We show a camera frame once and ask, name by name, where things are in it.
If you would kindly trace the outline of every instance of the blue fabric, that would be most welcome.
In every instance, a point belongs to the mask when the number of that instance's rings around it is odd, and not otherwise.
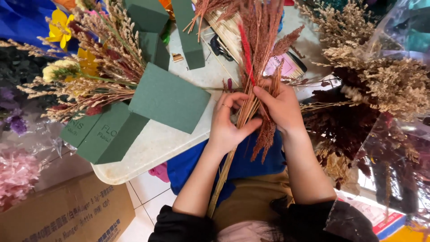
[[[220,193],[217,206],[223,200],[227,199],[236,188],[231,181],[232,179],[278,174],[285,170],[285,155],[281,150],[282,138],[280,132],[276,131],[273,145],[267,152],[267,156],[263,164],[261,163],[263,150],[259,152],[255,161],[251,162],[253,147],[256,144],[257,137],[258,132],[256,131],[237,146],[236,154],[228,173],[227,182],[224,184]],[[206,140],[167,161],[167,174],[170,179],[172,191],[175,195],[179,194],[188,177],[191,175],[191,172],[196,166],[207,142],[208,141]],[[220,164],[220,169],[224,165],[226,156]],[[214,188],[218,179],[219,174],[217,174],[215,179]]]
[[[45,17],[51,17],[57,7],[51,0],[0,0],[0,38],[34,45],[43,50],[38,36],[49,36]],[[76,53],[77,41],[69,42],[68,52]]]

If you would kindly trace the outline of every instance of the pink label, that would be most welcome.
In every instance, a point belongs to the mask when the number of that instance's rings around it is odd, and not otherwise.
[[[282,76],[290,76],[297,69],[296,63],[286,53],[284,53],[280,56],[274,56],[269,59],[264,70],[264,75],[272,75],[276,68],[281,64],[282,59],[284,59],[284,64],[281,69]]]

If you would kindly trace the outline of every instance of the red bunny tail grass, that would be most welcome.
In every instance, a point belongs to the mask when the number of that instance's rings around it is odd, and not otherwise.
[[[252,85],[255,86],[254,75],[252,73],[252,63],[251,63],[251,47],[249,46],[248,38],[246,37],[245,29],[242,24],[238,24],[240,37],[242,39],[243,55],[245,57],[245,68],[246,73],[251,79]]]

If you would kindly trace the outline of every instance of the person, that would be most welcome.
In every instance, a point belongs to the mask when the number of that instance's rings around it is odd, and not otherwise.
[[[315,157],[293,88],[281,84],[279,90],[274,98],[264,88],[253,88],[281,132],[288,173],[235,180],[230,197],[212,219],[206,216],[224,155],[262,124],[253,118],[237,129],[230,121],[230,109],[238,109],[249,96],[224,93],[214,108],[209,141],[173,206],[162,207],[150,242],[379,241],[364,215],[336,201]]]

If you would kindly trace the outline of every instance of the cardboard box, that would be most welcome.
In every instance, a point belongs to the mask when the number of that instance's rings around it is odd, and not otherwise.
[[[194,18],[193,7],[189,0],[172,0],[173,12],[175,13],[176,24],[179,30],[182,50],[184,51],[185,60],[190,70],[205,67],[205,56],[201,43],[197,42],[197,33],[199,31],[198,22],[194,25],[193,30],[188,34],[188,29],[182,31]]]
[[[135,217],[125,184],[91,172],[34,193],[0,214],[1,242],[115,242]]]
[[[149,119],[118,102],[104,112],[76,152],[93,164],[121,161]]]
[[[129,110],[172,128],[192,133],[210,97],[211,94],[200,87],[149,62],[130,102]]]
[[[73,147],[78,148],[100,117],[101,114],[97,114],[84,116],[78,120],[71,119],[61,131],[60,137]]]
[[[158,34],[139,32],[139,43],[145,61],[169,70],[170,55]]]
[[[169,19],[168,12],[158,0],[124,0],[124,7],[135,24],[133,32],[161,34]]]

